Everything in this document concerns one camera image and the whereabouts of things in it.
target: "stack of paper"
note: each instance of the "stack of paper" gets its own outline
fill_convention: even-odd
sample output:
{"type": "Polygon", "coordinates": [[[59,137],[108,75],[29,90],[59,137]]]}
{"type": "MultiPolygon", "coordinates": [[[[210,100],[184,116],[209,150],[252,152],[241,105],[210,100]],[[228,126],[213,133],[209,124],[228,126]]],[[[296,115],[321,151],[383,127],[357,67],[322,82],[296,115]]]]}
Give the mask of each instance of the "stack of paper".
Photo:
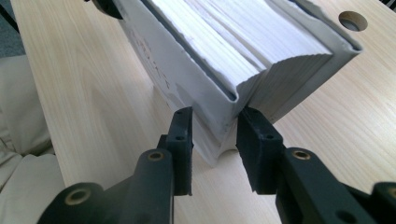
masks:
{"type": "Polygon", "coordinates": [[[361,51],[307,1],[116,0],[125,33],[174,110],[193,106],[195,148],[234,148],[250,105],[277,121],[361,51]]]}

